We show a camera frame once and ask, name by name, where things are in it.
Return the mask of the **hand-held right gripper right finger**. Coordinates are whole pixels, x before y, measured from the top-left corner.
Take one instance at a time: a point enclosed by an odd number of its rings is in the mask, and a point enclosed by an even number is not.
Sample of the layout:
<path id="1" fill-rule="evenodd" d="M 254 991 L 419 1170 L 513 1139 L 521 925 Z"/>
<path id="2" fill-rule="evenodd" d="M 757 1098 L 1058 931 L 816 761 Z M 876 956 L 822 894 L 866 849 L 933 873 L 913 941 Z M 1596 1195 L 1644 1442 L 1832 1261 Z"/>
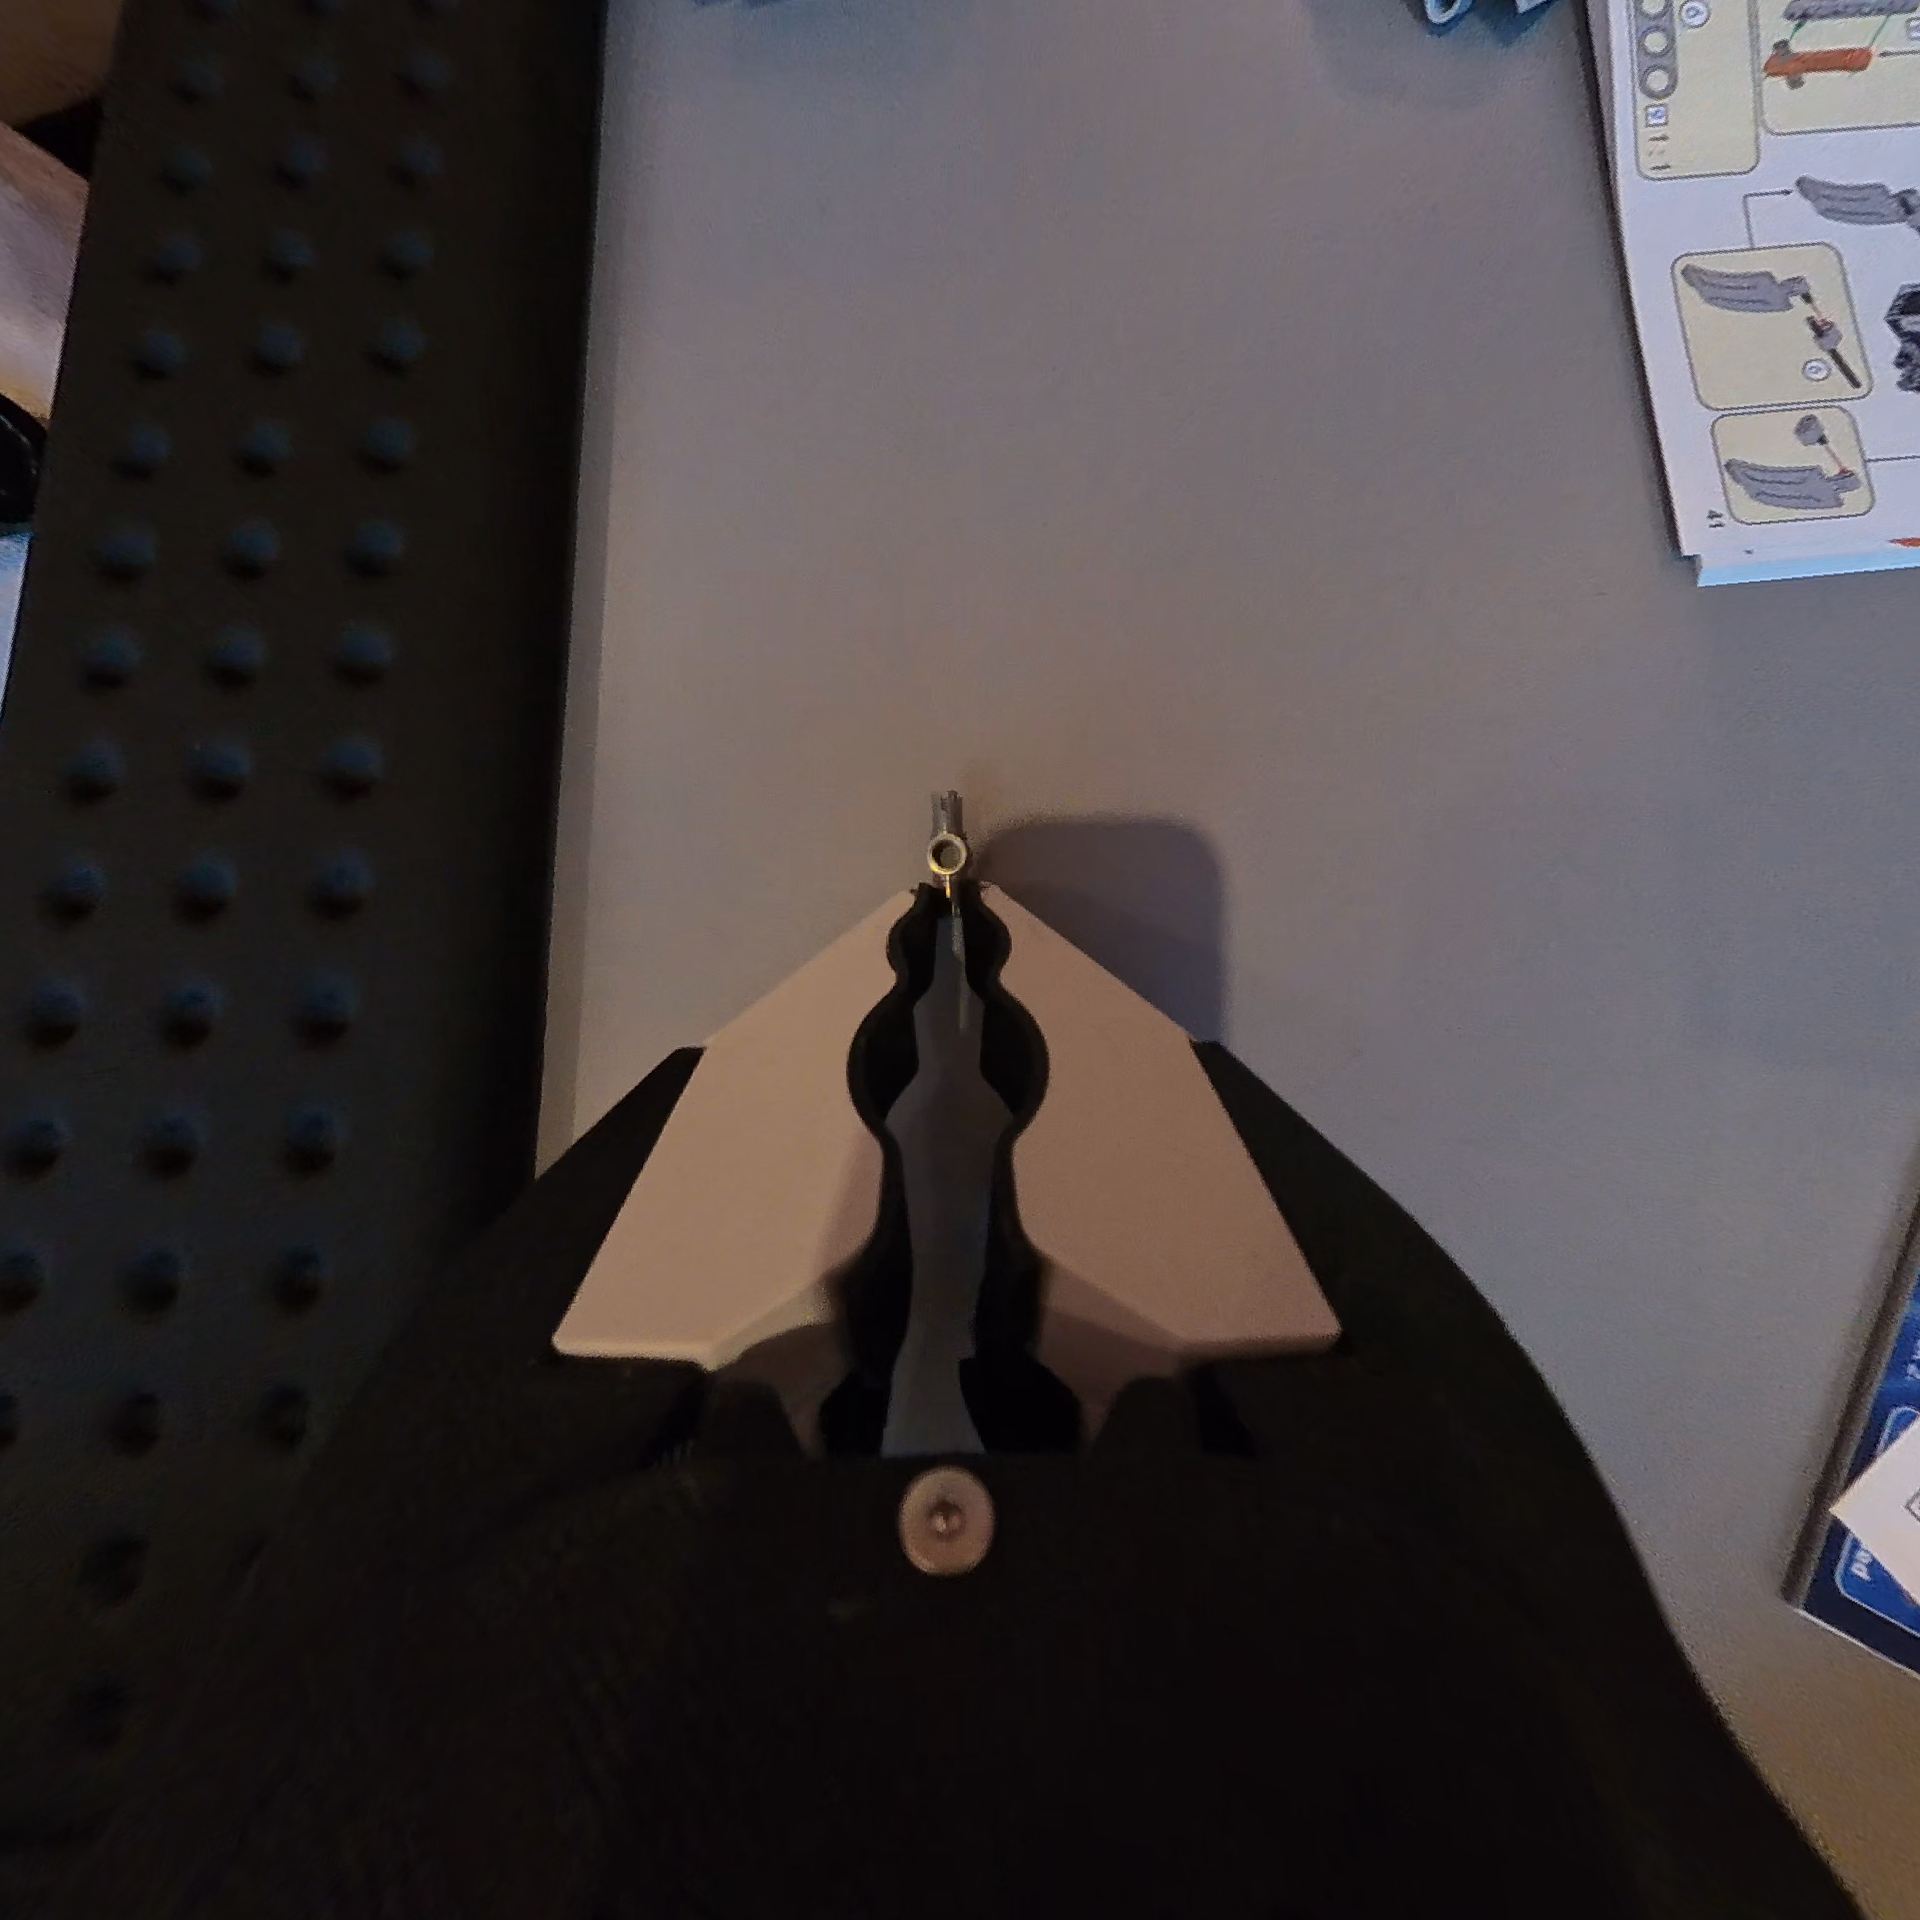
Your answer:
<path id="1" fill-rule="evenodd" d="M 1117 1396 L 1340 1324 L 1198 1043 L 994 884 L 962 900 L 979 1073 L 1003 1107 L 961 1361 L 993 1454 L 1069 1454 Z"/>

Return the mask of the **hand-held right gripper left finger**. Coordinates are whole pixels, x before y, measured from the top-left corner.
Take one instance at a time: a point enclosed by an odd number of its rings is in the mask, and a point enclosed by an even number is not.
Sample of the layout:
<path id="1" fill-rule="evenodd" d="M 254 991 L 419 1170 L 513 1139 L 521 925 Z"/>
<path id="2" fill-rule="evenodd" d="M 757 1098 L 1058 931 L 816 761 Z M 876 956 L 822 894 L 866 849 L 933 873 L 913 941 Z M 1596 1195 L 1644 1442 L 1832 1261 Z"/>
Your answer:
<path id="1" fill-rule="evenodd" d="M 881 1451 L 914 1290 L 892 1116 L 938 941 L 938 890 L 892 895 L 699 1050 L 560 1356 L 733 1371 L 816 1450 Z"/>

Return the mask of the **dark perforated desk panel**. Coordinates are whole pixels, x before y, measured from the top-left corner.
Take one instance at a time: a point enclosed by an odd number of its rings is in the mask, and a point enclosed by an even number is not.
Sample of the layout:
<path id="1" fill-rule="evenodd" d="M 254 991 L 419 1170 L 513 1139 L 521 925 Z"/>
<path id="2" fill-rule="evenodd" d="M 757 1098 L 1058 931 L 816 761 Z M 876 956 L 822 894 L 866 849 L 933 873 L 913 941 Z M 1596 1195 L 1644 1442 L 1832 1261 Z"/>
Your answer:
<path id="1" fill-rule="evenodd" d="M 608 4 L 125 4 L 4 701 L 4 1916 L 538 1130 Z"/>

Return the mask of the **grey desk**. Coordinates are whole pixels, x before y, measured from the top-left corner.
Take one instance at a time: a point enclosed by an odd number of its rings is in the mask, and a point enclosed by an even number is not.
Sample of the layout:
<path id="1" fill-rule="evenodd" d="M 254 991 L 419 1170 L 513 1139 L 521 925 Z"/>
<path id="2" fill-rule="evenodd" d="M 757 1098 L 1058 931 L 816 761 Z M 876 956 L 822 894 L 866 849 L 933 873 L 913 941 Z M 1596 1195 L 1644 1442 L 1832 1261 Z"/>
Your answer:
<path id="1" fill-rule="evenodd" d="M 1794 1537 L 1916 1197 L 1916 579 L 1699 589 L 1587 20 L 611 4 L 539 1158 L 1000 884 L 1445 1244 L 1916 1916 Z"/>

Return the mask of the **printed sticker sheet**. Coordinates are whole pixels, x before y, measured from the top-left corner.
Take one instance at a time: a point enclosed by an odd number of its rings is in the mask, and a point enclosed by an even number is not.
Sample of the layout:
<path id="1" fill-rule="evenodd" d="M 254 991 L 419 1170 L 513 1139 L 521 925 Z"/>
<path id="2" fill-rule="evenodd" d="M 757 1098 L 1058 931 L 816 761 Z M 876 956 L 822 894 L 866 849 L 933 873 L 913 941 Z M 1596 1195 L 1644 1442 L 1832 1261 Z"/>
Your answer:
<path id="1" fill-rule="evenodd" d="M 1875 1570 L 1918 1602 L 1918 1419 L 1889 1433 L 1885 1447 L 1833 1501 L 1832 1517 Z"/>

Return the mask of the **colourful booklet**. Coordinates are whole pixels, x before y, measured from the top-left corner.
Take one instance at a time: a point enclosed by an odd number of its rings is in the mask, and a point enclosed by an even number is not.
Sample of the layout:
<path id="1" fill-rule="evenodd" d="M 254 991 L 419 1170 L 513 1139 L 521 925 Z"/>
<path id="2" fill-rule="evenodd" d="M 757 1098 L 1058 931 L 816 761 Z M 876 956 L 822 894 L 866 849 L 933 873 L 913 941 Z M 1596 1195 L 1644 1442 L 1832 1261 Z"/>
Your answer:
<path id="1" fill-rule="evenodd" d="M 1841 1405 L 1782 1587 L 1800 1615 L 1901 1674 L 1918 1674 L 1916 1598 L 1836 1521 L 1833 1501 L 1916 1427 L 1916 1414 L 1918 1277 L 1908 1249 Z"/>

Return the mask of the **toy instruction booklet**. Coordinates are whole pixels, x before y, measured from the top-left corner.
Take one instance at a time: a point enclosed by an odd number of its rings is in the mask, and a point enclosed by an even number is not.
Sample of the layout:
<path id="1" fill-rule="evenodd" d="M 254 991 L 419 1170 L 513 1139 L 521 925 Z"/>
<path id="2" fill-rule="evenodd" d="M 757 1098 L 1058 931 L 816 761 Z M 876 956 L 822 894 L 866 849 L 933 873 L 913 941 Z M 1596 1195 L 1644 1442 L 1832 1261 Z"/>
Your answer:
<path id="1" fill-rule="evenodd" d="M 1918 4 L 1587 4 L 1676 548 L 1918 567 Z"/>

